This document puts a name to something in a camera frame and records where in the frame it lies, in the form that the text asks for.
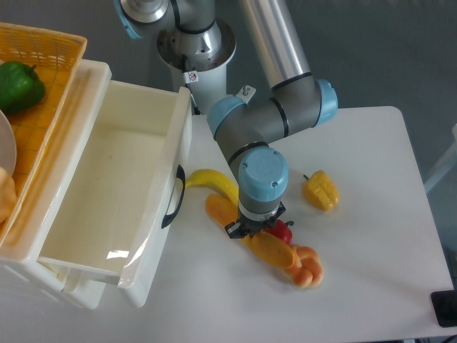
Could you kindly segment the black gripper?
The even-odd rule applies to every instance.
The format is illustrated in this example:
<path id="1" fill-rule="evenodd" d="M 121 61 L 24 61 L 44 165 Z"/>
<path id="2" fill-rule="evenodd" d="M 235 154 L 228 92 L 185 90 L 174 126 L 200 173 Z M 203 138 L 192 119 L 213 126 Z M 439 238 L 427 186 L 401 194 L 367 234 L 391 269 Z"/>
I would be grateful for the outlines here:
<path id="1" fill-rule="evenodd" d="M 273 229 L 278 221 L 278 218 L 286 211 L 283 202 L 279 203 L 276 211 L 264 214 L 256 214 L 253 212 L 243 213 L 238 211 L 238 219 L 236 222 L 227 224 L 224 229 L 230 239 L 243 239 L 252 237 L 254 233 L 264 230 L 265 228 Z"/>

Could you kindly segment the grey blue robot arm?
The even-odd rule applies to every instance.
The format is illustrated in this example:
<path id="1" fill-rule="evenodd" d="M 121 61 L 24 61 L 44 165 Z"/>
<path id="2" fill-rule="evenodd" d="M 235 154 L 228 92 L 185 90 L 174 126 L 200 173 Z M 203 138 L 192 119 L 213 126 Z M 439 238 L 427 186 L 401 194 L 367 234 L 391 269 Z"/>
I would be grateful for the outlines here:
<path id="1" fill-rule="evenodd" d="M 214 1 L 116 1 L 127 34 L 135 24 L 170 16 L 157 50 L 175 89 L 191 93 L 192 111 L 208 126 L 238 183 L 236 218 L 226 226 L 232 239 L 273 227 L 284 213 L 281 198 L 288 164 L 271 143 L 332 119 L 338 98 L 328 81 L 313 77 L 284 1 L 242 1 L 247 23 L 271 97 L 250 104 L 253 89 L 226 92 L 226 67 L 236 51 L 231 27 L 215 13 Z"/>

